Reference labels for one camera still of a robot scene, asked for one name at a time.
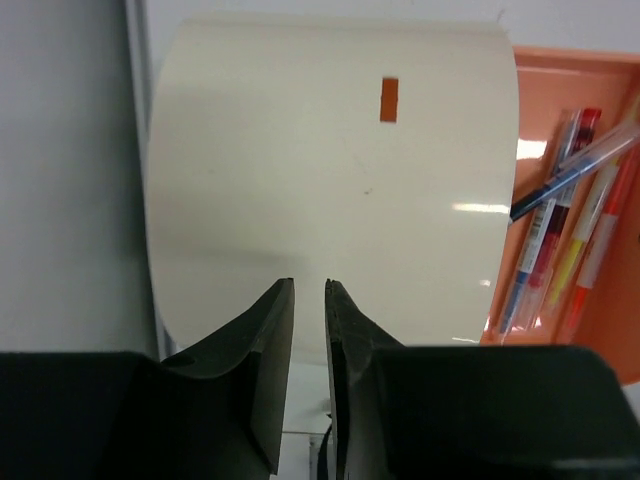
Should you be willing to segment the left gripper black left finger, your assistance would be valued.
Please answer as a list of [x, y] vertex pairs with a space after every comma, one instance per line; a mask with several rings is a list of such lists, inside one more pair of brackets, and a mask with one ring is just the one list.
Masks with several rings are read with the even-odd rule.
[[179, 377], [169, 423], [176, 475], [272, 475], [279, 467], [295, 289], [277, 280], [245, 312], [165, 359]]

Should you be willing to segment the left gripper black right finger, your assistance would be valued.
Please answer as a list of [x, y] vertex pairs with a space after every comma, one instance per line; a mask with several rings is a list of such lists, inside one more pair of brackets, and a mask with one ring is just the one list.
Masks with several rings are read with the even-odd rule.
[[337, 479], [390, 479], [375, 353], [401, 345], [367, 317], [344, 285], [325, 283], [331, 436]]

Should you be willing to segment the cream cabinet with legs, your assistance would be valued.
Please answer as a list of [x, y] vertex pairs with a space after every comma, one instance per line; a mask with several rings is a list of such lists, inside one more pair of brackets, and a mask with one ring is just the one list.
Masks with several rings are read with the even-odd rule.
[[293, 349], [325, 356], [324, 285], [406, 344], [472, 344], [516, 168], [513, 50], [492, 24], [211, 14], [178, 28], [153, 101], [153, 290], [188, 346], [275, 280]]

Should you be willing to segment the clear blue-cap pen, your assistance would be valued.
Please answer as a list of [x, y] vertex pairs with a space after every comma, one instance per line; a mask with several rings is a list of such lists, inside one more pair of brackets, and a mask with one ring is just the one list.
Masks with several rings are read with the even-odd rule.
[[[567, 117], [562, 137], [555, 150], [551, 169], [547, 175], [548, 179], [555, 176], [560, 171], [561, 163], [572, 155], [573, 145], [581, 127], [583, 113], [584, 109], [574, 110]], [[517, 262], [514, 279], [508, 292], [508, 298], [505, 301], [500, 321], [495, 330], [495, 333], [501, 340], [504, 340], [504, 336], [511, 326], [520, 302], [522, 301], [526, 283], [533, 272], [535, 261], [542, 246], [544, 232], [550, 222], [554, 205], [554, 200], [548, 200], [533, 211], [532, 220]]]

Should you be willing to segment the yellow pencil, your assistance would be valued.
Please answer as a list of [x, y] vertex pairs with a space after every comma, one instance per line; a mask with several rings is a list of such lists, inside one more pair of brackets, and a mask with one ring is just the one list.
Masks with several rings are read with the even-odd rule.
[[549, 283], [541, 311], [551, 315], [560, 306], [569, 281], [580, 263], [587, 241], [590, 239], [605, 202], [615, 183], [620, 164], [626, 151], [608, 161], [596, 174], [591, 189], [582, 205], [582, 210], [572, 231], [570, 241], [562, 258], [558, 261]]

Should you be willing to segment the red gel pen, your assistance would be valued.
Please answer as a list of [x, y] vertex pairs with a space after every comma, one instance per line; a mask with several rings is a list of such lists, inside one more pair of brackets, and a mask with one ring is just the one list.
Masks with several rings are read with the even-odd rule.
[[[600, 119], [602, 110], [599, 108], [586, 108], [581, 111], [580, 124], [575, 130], [572, 142], [563, 148], [563, 156], [556, 165], [554, 172], [560, 170], [560, 163], [575, 153], [588, 146], [594, 137], [595, 127]], [[545, 205], [545, 215], [548, 218], [545, 225], [545, 235], [539, 241], [539, 248], [533, 270], [528, 277], [527, 287], [515, 320], [513, 329], [524, 330], [529, 327], [531, 311], [538, 303], [539, 295], [544, 291], [547, 272], [556, 247], [560, 240], [560, 235], [564, 228], [569, 208], [566, 205], [557, 205], [557, 199], [551, 198]]]

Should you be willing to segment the blue gel pen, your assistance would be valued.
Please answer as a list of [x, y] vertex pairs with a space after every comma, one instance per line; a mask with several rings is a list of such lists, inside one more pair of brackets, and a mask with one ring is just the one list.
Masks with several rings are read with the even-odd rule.
[[541, 203], [550, 200], [578, 183], [586, 175], [602, 168], [639, 143], [639, 119], [625, 121], [585, 149], [569, 157], [560, 170], [541, 187], [511, 205], [509, 224], [528, 215]]

